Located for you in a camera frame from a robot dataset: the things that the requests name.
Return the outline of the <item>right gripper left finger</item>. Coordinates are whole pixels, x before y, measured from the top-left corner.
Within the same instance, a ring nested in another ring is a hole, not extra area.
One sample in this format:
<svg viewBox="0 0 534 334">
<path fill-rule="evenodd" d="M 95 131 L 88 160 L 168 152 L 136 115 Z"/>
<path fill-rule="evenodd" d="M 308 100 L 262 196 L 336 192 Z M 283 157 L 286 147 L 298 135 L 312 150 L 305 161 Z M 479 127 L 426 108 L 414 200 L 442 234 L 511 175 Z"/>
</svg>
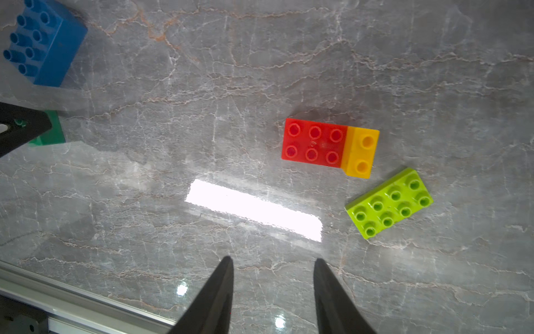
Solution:
<svg viewBox="0 0 534 334">
<path fill-rule="evenodd" d="M 225 256 L 168 333 L 229 333 L 233 291 L 233 261 Z"/>
</svg>

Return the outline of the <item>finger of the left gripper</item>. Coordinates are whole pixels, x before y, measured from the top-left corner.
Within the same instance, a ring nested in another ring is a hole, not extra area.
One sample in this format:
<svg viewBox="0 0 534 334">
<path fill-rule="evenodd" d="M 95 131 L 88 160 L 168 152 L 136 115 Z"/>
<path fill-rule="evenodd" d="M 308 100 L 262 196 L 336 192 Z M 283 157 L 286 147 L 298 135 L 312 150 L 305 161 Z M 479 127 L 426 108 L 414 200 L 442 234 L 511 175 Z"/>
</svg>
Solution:
<svg viewBox="0 0 534 334">
<path fill-rule="evenodd" d="M 52 128 L 44 111 L 1 103 L 1 124 L 8 129 L 1 134 L 1 157 L 29 143 Z"/>
</svg>

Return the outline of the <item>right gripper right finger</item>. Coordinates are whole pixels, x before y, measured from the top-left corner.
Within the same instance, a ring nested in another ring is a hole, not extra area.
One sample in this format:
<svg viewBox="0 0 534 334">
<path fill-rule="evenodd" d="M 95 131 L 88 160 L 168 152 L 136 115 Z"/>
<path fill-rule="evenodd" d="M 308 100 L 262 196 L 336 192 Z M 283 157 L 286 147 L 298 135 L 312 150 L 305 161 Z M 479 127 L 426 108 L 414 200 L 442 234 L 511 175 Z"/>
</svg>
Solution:
<svg viewBox="0 0 534 334">
<path fill-rule="evenodd" d="M 319 333 L 375 333 L 322 258 L 313 279 Z"/>
</svg>

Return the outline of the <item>dark green lego brick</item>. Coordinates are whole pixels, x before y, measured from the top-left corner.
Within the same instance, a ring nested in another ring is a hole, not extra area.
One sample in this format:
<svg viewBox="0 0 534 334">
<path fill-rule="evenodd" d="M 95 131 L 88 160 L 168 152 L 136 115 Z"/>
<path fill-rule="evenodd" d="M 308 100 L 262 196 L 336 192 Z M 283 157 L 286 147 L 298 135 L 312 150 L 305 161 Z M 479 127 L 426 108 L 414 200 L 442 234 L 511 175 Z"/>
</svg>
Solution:
<svg viewBox="0 0 534 334">
<path fill-rule="evenodd" d="M 50 146 L 65 143 L 65 136 L 56 111 L 46 110 L 52 128 L 29 142 L 30 146 Z"/>
</svg>

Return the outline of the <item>blue lego brick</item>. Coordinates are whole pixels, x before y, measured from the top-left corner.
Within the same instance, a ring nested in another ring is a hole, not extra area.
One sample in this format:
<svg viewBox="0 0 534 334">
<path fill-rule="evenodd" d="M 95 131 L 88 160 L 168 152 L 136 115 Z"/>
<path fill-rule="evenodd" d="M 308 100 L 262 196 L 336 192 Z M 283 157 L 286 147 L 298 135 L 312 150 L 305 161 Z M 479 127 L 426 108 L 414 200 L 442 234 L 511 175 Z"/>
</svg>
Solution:
<svg viewBox="0 0 534 334">
<path fill-rule="evenodd" d="M 2 54 L 32 84 L 59 87 L 87 28 L 58 1 L 25 0 Z"/>
</svg>

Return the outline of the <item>lime green lego brick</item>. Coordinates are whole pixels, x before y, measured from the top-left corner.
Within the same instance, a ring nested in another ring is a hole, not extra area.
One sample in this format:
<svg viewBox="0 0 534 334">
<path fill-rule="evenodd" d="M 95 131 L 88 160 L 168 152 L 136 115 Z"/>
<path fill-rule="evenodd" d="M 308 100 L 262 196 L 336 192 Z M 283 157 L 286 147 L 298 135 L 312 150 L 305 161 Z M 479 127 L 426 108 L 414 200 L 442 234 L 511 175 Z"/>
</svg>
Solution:
<svg viewBox="0 0 534 334">
<path fill-rule="evenodd" d="M 347 204 L 345 210 L 363 238 L 370 239 L 433 203 L 418 172 L 406 168 Z"/>
</svg>

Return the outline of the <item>red lego brick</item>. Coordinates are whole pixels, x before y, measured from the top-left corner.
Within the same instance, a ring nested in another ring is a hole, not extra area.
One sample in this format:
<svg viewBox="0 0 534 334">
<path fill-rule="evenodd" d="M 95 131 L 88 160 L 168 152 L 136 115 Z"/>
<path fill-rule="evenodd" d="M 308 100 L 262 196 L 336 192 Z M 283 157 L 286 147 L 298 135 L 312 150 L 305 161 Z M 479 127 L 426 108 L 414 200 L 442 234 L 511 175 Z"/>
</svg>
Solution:
<svg viewBox="0 0 534 334">
<path fill-rule="evenodd" d="M 340 168 L 348 126 L 287 118 L 282 159 Z"/>
</svg>

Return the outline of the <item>yellow lego brick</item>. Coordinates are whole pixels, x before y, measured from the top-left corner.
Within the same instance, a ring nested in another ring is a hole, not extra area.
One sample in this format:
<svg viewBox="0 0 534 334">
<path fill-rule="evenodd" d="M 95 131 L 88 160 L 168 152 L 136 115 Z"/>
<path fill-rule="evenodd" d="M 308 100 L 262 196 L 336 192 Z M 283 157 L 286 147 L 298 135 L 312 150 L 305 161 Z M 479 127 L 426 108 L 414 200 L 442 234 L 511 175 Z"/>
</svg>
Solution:
<svg viewBox="0 0 534 334">
<path fill-rule="evenodd" d="M 341 163 L 347 176 L 370 178 L 379 136 L 375 129 L 348 127 Z"/>
</svg>

